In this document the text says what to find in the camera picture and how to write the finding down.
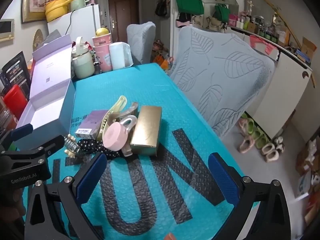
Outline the person's left hand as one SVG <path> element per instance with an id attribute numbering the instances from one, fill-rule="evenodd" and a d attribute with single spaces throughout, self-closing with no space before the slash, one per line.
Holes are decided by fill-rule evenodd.
<path id="1" fill-rule="evenodd" d="M 1 221 L 10 223 L 22 218 L 25 214 L 22 189 L 1 193 Z"/>

